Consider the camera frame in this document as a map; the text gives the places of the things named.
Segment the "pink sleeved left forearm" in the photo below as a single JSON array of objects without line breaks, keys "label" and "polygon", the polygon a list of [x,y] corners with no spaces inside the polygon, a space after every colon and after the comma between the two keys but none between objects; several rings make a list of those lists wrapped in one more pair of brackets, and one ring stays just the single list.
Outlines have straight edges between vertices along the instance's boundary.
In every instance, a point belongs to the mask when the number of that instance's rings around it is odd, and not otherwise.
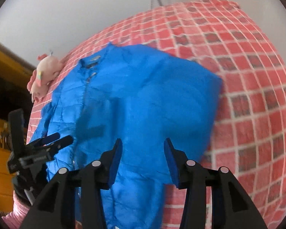
[{"label": "pink sleeved left forearm", "polygon": [[29,209],[30,206],[22,202],[16,192],[13,191],[13,211],[1,218],[8,228],[19,229]]}]

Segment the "black gloved left hand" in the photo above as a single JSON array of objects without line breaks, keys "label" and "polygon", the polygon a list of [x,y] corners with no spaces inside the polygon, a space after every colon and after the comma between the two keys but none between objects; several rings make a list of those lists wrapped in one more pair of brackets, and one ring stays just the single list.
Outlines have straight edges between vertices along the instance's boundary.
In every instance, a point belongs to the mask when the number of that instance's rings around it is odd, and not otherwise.
[{"label": "black gloved left hand", "polygon": [[31,206],[48,184],[46,164],[21,170],[12,178],[15,194],[25,205]]}]

